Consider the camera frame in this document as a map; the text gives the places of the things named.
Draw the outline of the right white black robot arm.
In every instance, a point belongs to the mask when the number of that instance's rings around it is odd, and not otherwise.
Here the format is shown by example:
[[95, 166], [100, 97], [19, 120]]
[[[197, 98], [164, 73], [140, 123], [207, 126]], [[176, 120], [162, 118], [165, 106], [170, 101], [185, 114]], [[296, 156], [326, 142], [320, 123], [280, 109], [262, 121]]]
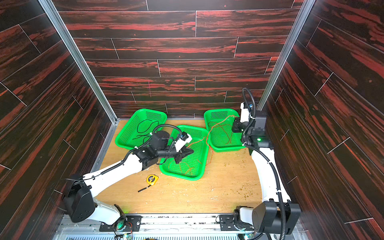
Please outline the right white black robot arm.
[[234, 210], [234, 226], [245, 230], [247, 225], [254, 228], [252, 234], [244, 235], [243, 240], [257, 240], [262, 236], [272, 239], [277, 235], [284, 240], [292, 234], [300, 216], [299, 204], [293, 203], [285, 190], [275, 160], [272, 142], [267, 136], [267, 114], [257, 110], [256, 101], [247, 88], [242, 89], [245, 100], [241, 104], [241, 115], [232, 126], [233, 133], [241, 134], [241, 142], [249, 150], [257, 168], [262, 189], [262, 203], [257, 207], [238, 206]]

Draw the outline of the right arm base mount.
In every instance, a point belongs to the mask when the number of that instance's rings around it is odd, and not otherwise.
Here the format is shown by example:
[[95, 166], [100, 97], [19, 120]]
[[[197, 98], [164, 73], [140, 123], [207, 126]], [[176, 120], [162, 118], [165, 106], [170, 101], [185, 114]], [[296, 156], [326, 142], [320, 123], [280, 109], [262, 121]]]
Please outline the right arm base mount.
[[221, 231], [254, 231], [254, 227], [248, 223], [238, 220], [234, 214], [218, 215], [216, 222]]

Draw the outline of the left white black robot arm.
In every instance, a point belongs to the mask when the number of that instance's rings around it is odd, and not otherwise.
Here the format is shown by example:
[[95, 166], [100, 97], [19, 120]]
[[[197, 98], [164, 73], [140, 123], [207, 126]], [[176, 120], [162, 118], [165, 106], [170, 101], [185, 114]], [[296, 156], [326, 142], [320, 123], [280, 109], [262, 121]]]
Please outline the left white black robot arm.
[[94, 220], [114, 226], [119, 231], [123, 229], [126, 223], [123, 210], [118, 205], [105, 204], [96, 197], [122, 179], [157, 164], [160, 159], [174, 159], [178, 164], [194, 152], [187, 147], [192, 141], [190, 134], [173, 126], [178, 134], [171, 138], [168, 132], [162, 130], [163, 127], [155, 127], [150, 138], [130, 150], [121, 161], [92, 173], [74, 174], [66, 179], [62, 206], [73, 223]]

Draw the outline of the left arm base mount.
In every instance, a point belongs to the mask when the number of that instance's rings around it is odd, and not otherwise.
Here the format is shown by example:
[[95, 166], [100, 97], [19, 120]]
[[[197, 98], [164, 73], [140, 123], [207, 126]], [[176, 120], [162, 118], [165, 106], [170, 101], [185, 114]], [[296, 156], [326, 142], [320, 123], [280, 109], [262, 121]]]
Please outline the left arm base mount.
[[138, 232], [140, 230], [142, 216], [126, 215], [125, 218], [120, 217], [114, 224], [107, 225], [101, 223], [100, 232]]

